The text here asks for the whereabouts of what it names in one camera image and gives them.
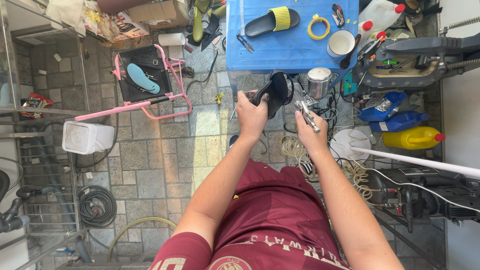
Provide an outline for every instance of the yellow plastic jug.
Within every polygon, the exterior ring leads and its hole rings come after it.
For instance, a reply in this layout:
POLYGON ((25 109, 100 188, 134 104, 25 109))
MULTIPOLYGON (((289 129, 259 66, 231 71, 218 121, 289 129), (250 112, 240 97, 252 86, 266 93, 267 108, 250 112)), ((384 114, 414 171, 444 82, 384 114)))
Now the yellow plastic jug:
POLYGON ((426 149, 445 140, 445 135, 429 126, 417 126, 402 132, 384 132, 386 146, 409 150, 426 149))

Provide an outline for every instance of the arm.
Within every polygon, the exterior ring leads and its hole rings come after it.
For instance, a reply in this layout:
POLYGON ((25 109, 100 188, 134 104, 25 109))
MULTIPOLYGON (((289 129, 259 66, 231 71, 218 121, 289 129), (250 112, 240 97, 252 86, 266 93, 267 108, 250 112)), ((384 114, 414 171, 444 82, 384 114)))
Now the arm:
POLYGON ((356 270, 403 270, 372 212, 340 170, 327 146, 327 124, 313 113, 316 134, 295 112, 299 139, 318 169, 328 214, 349 265, 356 270))
POLYGON ((196 233, 213 248, 216 230, 267 122, 267 94, 258 107, 251 104, 242 91, 238 92, 238 99, 236 111, 241 134, 195 191, 172 236, 183 232, 196 233))

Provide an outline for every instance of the red cap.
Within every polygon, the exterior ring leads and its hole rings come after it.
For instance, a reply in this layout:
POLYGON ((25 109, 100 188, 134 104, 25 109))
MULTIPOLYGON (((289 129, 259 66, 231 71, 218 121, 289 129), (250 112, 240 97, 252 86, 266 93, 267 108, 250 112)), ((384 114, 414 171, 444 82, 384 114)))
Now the red cap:
POLYGON ((387 33, 385 33, 384 31, 378 32, 378 34, 377 34, 377 39, 379 39, 379 38, 381 38, 381 37, 386 38, 386 37, 387 37, 387 33))
POLYGON ((396 13, 402 13, 405 10, 405 5, 404 4, 399 4, 398 6, 395 7, 395 12, 396 13))
POLYGON ((364 31, 368 31, 372 28, 372 26, 373 26, 372 21, 366 21, 366 22, 363 23, 363 25, 361 27, 364 31))
POLYGON ((446 138, 446 137, 445 137, 445 135, 443 135, 443 134, 437 134, 437 135, 435 135, 435 137, 434 137, 435 141, 439 141, 439 142, 445 141, 445 138, 446 138))

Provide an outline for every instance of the white pipe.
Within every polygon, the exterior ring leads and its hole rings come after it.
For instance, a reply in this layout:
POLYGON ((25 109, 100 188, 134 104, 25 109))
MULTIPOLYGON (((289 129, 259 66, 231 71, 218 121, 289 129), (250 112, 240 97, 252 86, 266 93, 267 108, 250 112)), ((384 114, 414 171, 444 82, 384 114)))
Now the white pipe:
POLYGON ((427 167, 432 167, 440 170, 446 170, 446 171, 451 171, 451 172, 457 172, 469 176, 475 176, 475 177, 480 177, 480 170, 479 169, 474 169, 470 167, 464 167, 464 166, 459 166, 459 165, 454 165, 454 164, 449 164, 449 163, 443 163, 443 162, 437 162, 433 160, 423 160, 423 159, 418 159, 418 158, 412 158, 412 157, 407 157, 407 156, 402 156, 402 155, 396 155, 396 154, 391 154, 391 153, 385 153, 385 152, 380 152, 380 151, 375 151, 375 150, 368 150, 364 148, 359 148, 359 147, 350 147, 350 149, 358 152, 363 152, 363 153, 368 153, 371 155, 376 155, 388 159, 393 159, 393 160, 400 160, 404 162, 409 162, 409 163, 414 163, 422 166, 427 166, 427 167))

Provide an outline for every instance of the metal spring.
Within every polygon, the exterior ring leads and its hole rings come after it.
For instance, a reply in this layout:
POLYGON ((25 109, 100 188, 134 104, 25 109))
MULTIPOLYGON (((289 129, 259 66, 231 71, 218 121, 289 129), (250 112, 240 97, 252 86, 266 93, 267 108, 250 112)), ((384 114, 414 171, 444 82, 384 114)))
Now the metal spring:
POLYGON ((471 18, 471 19, 468 19, 468 20, 464 20, 464 21, 461 21, 461 22, 452 23, 448 26, 448 29, 454 29, 454 28, 457 28, 457 27, 471 25, 471 24, 475 24, 475 23, 479 23, 479 22, 480 22, 480 16, 475 17, 475 18, 471 18))
POLYGON ((451 64, 447 65, 447 68, 448 69, 457 69, 457 68, 462 68, 462 67, 473 65, 473 64, 480 64, 480 59, 472 59, 472 60, 466 60, 466 61, 451 63, 451 64))

